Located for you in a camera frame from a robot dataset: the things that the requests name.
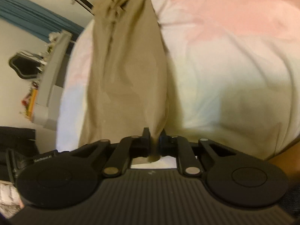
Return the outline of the pastel tie-dye bed sheet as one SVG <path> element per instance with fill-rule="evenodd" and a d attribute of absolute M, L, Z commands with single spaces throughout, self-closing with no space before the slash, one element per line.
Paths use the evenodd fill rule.
<path fill-rule="evenodd" d="M 299 0 L 150 0 L 168 62 L 165 130 L 299 161 Z"/>

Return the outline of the white desk with drawers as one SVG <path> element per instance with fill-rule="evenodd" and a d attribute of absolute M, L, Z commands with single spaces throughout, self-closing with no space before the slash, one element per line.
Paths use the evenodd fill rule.
<path fill-rule="evenodd" d="M 56 130 L 65 76 L 72 50 L 72 34 L 61 31 L 39 77 L 31 121 L 49 130 Z"/>

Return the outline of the desk clutter items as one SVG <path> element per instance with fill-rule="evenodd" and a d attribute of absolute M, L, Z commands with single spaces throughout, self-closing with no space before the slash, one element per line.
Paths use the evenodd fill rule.
<path fill-rule="evenodd" d="M 21 52 L 21 55 L 25 55 L 38 63 L 38 66 L 36 67 L 36 69 L 38 70 L 37 76 L 36 78 L 31 80 L 31 84 L 29 86 L 29 93 L 21 100 L 21 104 L 24 107 L 23 114 L 25 118 L 27 118 L 30 121 L 33 120 L 34 104 L 40 85 L 39 76 L 41 76 L 41 74 L 45 70 L 47 62 L 50 60 L 50 55 L 52 54 L 60 35 L 61 33 L 59 32 L 52 32 L 49 34 L 50 42 L 46 44 L 45 52 L 39 52 L 38 54 L 34 54 L 28 51 Z"/>

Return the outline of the tan printed t-shirt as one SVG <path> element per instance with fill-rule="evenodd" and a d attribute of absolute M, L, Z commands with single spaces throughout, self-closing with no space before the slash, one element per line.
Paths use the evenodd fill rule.
<path fill-rule="evenodd" d="M 80 145 L 151 134 L 149 160 L 168 115 L 167 56 L 151 0 L 98 0 Z"/>

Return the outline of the dark framed desk mirror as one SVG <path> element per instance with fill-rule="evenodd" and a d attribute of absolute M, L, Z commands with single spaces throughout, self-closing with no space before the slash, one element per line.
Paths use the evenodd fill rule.
<path fill-rule="evenodd" d="M 40 65 L 39 61 L 31 59 L 20 53 L 15 54 L 9 60 L 10 68 L 16 72 L 18 77 L 25 80 L 37 78 L 38 73 L 40 72 L 38 69 Z"/>

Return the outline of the blue curtain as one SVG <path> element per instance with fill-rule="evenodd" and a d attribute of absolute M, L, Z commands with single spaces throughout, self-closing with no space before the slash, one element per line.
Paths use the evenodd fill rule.
<path fill-rule="evenodd" d="M 49 34 L 65 30 L 77 39 L 84 28 L 29 0 L 1 0 L 1 19 L 49 42 Z"/>

